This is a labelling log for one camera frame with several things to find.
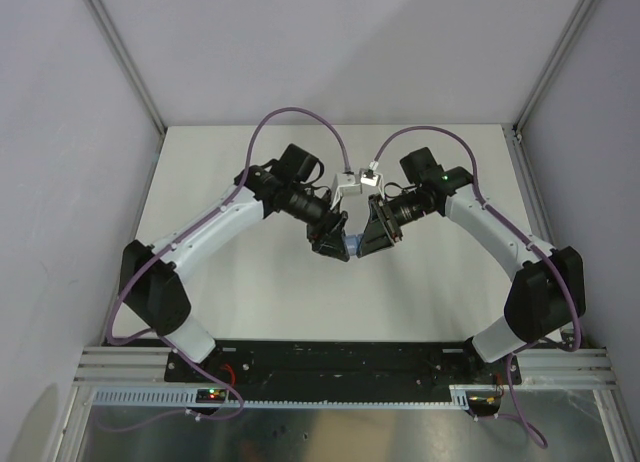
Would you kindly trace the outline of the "blue pill organizer box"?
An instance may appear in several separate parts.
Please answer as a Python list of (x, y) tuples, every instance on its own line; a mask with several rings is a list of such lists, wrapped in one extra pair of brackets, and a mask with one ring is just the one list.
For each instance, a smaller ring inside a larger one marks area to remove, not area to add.
[(356, 256), (359, 250), (360, 242), (362, 235), (346, 235), (345, 236), (345, 246), (347, 248), (348, 254), (350, 256)]

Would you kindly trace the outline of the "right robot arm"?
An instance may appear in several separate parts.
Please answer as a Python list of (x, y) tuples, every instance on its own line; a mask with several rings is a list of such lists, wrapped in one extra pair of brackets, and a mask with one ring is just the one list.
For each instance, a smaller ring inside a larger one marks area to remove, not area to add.
[(557, 249), (519, 229), (480, 199), (471, 173), (462, 167), (444, 170), (428, 148), (405, 156), (400, 165), (409, 187), (391, 199), (370, 196), (357, 256), (393, 247), (403, 226), (439, 213), (471, 235), (511, 282), (502, 316), (467, 343), (461, 361), (469, 380), (486, 382), (499, 359), (567, 324), (580, 324), (586, 311), (584, 270), (574, 248)]

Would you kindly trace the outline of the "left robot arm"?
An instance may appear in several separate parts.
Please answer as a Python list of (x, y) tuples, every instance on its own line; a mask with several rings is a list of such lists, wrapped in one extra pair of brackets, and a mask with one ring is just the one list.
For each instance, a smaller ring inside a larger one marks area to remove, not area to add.
[(153, 244), (135, 240), (125, 247), (119, 280), (124, 304), (187, 357), (187, 369), (197, 379), (212, 380), (222, 367), (215, 339), (193, 315), (184, 286), (200, 263), (274, 212), (306, 224), (313, 252), (349, 260), (346, 212), (329, 195), (314, 195), (307, 182), (323, 168), (317, 157), (291, 144), (280, 158), (239, 174), (212, 207), (212, 217), (202, 216)]

